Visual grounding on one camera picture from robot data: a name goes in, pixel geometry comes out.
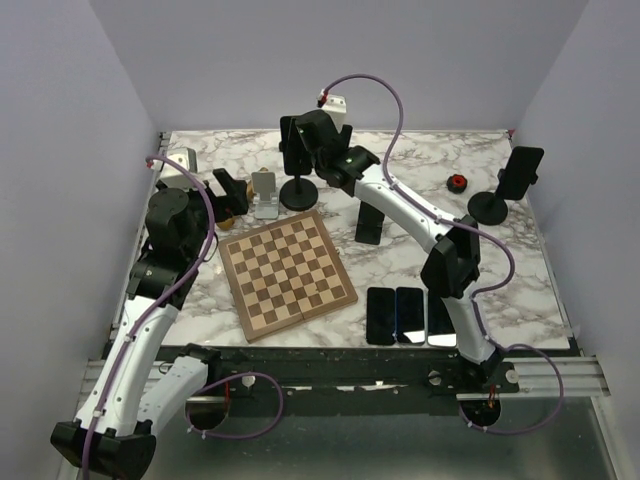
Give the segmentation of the phone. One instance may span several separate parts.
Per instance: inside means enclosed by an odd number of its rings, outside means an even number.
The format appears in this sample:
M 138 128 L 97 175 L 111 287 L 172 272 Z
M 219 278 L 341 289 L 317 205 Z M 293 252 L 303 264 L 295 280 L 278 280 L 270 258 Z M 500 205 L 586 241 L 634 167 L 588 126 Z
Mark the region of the phone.
M 295 127 L 295 119 L 296 116 L 283 116 L 279 122 L 281 133 L 279 150 L 283 155 L 284 172 L 289 176 L 310 175 L 312 173 L 311 155 Z
M 444 301 L 427 294 L 427 344 L 437 348 L 455 348 L 456 332 Z
M 425 299 L 420 288 L 396 290 L 396 341 L 404 345 L 423 345 L 426 340 Z
M 391 288 L 370 287 L 366 298 L 366 341 L 369 345 L 395 344 L 395 291 Z

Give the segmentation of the black tall round-base stand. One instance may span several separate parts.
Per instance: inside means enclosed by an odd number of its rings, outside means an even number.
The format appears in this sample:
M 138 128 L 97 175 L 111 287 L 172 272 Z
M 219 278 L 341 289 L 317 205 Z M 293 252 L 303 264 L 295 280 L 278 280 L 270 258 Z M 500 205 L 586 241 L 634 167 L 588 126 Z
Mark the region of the black tall round-base stand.
M 302 212 L 311 209 L 318 200 L 318 190 L 308 175 L 289 176 L 280 189 L 280 202 L 288 210 Z

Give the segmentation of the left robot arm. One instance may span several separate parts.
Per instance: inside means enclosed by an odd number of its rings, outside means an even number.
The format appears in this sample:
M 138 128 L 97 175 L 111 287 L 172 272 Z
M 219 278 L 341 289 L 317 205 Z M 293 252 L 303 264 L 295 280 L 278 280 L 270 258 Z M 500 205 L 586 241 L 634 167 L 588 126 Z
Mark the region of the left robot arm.
M 114 343 L 73 420 L 59 422 L 52 445 L 83 478 L 140 479 L 157 439 L 195 392 L 222 380 L 218 354 L 190 344 L 153 386 L 149 375 L 170 327 L 216 241 L 214 195 L 192 173 L 189 188 L 161 187 L 148 202 L 147 242 L 134 263 Z

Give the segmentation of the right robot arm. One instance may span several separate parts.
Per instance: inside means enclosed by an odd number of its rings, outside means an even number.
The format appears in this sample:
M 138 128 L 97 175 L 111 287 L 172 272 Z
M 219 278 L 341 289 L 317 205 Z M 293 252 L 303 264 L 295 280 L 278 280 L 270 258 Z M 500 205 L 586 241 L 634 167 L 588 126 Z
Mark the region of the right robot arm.
M 471 290 L 479 279 L 477 222 L 469 215 L 457 218 L 420 197 L 392 176 L 375 154 L 351 146 L 325 111 L 296 116 L 291 129 L 321 179 L 390 218 L 427 253 L 420 278 L 428 292 L 442 300 L 451 319 L 462 384 L 474 392 L 493 384 L 504 349 L 487 333 Z

